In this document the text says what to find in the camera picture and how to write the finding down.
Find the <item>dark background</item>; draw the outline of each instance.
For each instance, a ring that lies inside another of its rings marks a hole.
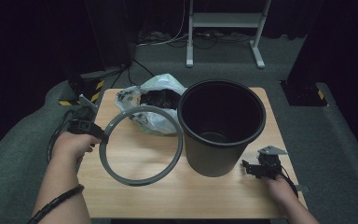
[[[0,140],[40,108],[56,84],[70,76],[131,63],[129,38],[122,30],[159,29],[175,35],[180,27],[183,1],[131,0],[125,6],[121,0],[99,2],[114,13],[95,13],[98,6],[90,1],[0,1]],[[263,6],[258,1],[195,2],[197,11],[252,12]],[[103,32],[106,24],[101,21],[111,22],[116,30]],[[299,82],[325,82],[358,139],[358,1],[272,1],[263,36],[306,34],[309,37],[290,76],[303,77]],[[103,40],[108,35],[112,39]],[[113,39],[115,45],[101,45]]]

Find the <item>stand leg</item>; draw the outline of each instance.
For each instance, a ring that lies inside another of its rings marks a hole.
[[[269,13],[269,5],[271,4],[271,0],[267,0],[264,5],[263,13],[260,17],[260,22],[258,23],[257,32],[255,34],[255,41],[250,41],[250,45],[252,48],[252,52],[255,56],[255,61],[257,63],[258,68],[265,68],[266,65],[263,62],[263,58],[261,57],[260,50],[258,49],[258,43],[260,42],[261,34],[263,33],[264,24],[266,23],[267,15]]]
[[[188,17],[188,40],[187,40],[187,55],[186,66],[193,66],[193,0],[190,0],[190,10]]]

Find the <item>wooden table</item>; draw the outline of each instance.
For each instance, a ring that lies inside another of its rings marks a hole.
[[[285,149],[266,92],[251,88],[262,100],[266,127],[243,152],[238,165],[220,177],[206,177],[195,172],[186,160],[186,150],[173,170],[154,184],[129,187],[117,182],[103,168],[98,147],[86,155],[78,178],[91,217],[111,218],[282,218],[270,199],[265,184],[247,175],[241,166],[244,159],[258,164],[257,150],[266,146]],[[115,96],[119,90],[107,90],[96,123],[103,129],[119,110]],[[127,178],[147,178],[162,171],[176,151],[176,136],[143,133],[136,124],[124,119],[113,130],[107,146],[109,164]],[[292,163],[280,156],[282,166],[297,184]],[[299,192],[300,201],[305,204]]]

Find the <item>hand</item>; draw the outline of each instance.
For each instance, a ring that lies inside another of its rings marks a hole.
[[[283,205],[298,201],[297,196],[283,176],[276,175],[275,179],[263,176],[262,179],[266,183],[268,192],[275,203]]]
[[[88,134],[61,133],[54,144],[51,159],[81,162],[86,152],[91,152],[91,144],[99,144],[101,139]]]

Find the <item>black tool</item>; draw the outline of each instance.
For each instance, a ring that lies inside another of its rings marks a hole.
[[[266,176],[271,179],[275,179],[276,175],[281,175],[289,183],[293,192],[298,198],[298,192],[295,184],[289,178],[289,175],[282,173],[281,161],[279,155],[287,154],[286,151],[277,147],[269,146],[257,150],[260,154],[258,156],[259,165],[249,164],[249,162],[242,160],[242,165],[246,169],[246,173],[249,175],[255,175],[256,178]]]

